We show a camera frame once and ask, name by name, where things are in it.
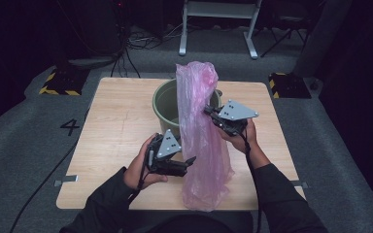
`chair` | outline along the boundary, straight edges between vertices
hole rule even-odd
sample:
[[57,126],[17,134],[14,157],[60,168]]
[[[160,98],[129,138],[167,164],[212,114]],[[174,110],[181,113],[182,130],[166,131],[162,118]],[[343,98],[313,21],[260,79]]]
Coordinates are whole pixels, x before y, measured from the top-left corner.
[[[266,53],[278,46],[285,38],[290,38],[293,31],[297,32],[301,38],[303,43],[302,49],[304,50],[308,37],[321,16],[324,3],[325,1],[322,0],[318,6],[309,8],[301,2],[294,0],[274,0],[270,2],[271,22],[269,30],[273,33],[276,42],[261,57],[264,57]],[[273,27],[286,30],[287,33],[277,40],[272,30]],[[305,37],[299,32],[301,29],[307,31]]]

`wooden table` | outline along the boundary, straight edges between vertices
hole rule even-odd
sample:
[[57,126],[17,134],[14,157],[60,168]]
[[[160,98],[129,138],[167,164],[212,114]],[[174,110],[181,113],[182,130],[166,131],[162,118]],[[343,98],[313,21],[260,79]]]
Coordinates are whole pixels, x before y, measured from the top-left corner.
[[[139,148],[153,133],[160,132],[152,101],[155,90],[167,80],[101,80],[93,98],[84,129],[75,149],[67,176],[78,181],[64,183],[56,205],[60,209],[82,209],[93,190],[120,167],[128,166]],[[277,119],[268,90],[263,83],[219,82],[222,103],[234,99],[257,110],[254,118],[260,146],[270,160],[291,180],[298,177]],[[226,185],[230,193],[217,210],[256,210],[254,183],[245,155],[228,143],[235,175]],[[182,159],[177,154],[173,159]],[[183,178],[169,177],[141,191],[132,210],[185,210],[182,201]],[[302,188],[297,188],[301,195]]]

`person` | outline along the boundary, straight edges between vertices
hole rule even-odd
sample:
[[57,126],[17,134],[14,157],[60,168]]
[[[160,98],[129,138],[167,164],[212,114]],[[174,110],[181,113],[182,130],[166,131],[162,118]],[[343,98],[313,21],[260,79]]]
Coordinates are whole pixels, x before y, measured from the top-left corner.
[[[327,232],[319,217],[298,194],[292,183],[271,163],[256,139],[254,122],[248,119],[245,129],[251,150],[250,163],[256,181],[259,205],[264,211],[271,232]],[[230,137],[219,129],[223,139],[242,153],[246,143],[239,136]],[[119,232],[128,221],[128,198],[137,188],[144,165],[147,146],[154,135],[141,146],[129,167],[122,167],[99,186],[88,198],[85,207],[60,233]],[[149,174],[142,188],[167,182],[164,175]],[[174,217],[161,222],[148,232],[232,232],[223,222],[200,215]]]

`metal stand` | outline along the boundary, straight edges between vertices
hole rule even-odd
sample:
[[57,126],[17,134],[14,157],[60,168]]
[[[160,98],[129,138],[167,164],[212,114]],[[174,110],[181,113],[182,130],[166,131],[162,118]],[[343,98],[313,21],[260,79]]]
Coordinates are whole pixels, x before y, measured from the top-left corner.
[[258,17],[262,0],[256,0],[255,4],[233,4],[233,3],[215,3],[215,2],[184,2],[183,12],[183,34],[181,36],[179,55],[187,53],[187,17],[232,17],[232,18],[250,18],[250,30],[244,32],[244,39],[252,59],[257,59],[258,55],[254,48],[252,40],[254,26]]

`plastic bag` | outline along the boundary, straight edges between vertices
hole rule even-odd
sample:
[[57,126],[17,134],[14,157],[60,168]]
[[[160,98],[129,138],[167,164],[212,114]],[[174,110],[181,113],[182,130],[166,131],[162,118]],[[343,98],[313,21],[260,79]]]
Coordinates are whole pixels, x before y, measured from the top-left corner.
[[218,75],[213,64],[196,61],[177,65],[176,75],[183,157],[196,156],[184,177],[183,201],[191,210],[210,212],[229,193],[225,184],[233,175],[226,141],[203,113]]

